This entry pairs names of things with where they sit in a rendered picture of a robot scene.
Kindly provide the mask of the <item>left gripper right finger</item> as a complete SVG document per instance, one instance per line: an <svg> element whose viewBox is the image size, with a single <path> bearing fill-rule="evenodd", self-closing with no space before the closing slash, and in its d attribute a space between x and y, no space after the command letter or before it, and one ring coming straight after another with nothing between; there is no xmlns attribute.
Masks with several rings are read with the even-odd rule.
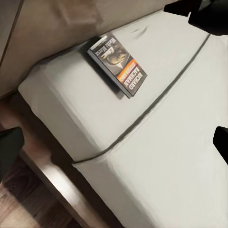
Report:
<svg viewBox="0 0 228 228"><path fill-rule="evenodd" d="M228 128L217 126L213 144L228 164Z"/></svg>

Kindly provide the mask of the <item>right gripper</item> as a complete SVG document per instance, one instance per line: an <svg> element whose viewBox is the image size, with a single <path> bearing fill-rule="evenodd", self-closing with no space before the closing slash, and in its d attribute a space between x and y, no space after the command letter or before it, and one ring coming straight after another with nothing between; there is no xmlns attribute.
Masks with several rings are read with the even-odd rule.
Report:
<svg viewBox="0 0 228 228"><path fill-rule="evenodd" d="M190 18L188 23L215 36L228 36L228 0L180 0L165 5L164 12Z"/></svg>

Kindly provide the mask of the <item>hardback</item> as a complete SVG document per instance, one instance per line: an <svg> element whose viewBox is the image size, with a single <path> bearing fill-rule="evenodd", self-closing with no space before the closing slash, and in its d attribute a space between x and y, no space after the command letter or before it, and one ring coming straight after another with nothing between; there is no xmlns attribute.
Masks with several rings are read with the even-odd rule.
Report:
<svg viewBox="0 0 228 228"><path fill-rule="evenodd" d="M129 99L148 76L112 32L93 44L87 53Z"/></svg>

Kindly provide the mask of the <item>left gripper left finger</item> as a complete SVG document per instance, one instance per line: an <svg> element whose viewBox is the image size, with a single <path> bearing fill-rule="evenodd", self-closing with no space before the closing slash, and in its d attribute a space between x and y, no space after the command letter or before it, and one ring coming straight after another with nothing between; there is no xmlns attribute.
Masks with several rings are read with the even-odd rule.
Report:
<svg viewBox="0 0 228 228"><path fill-rule="evenodd" d="M0 132L0 183L25 144L20 126Z"/></svg>

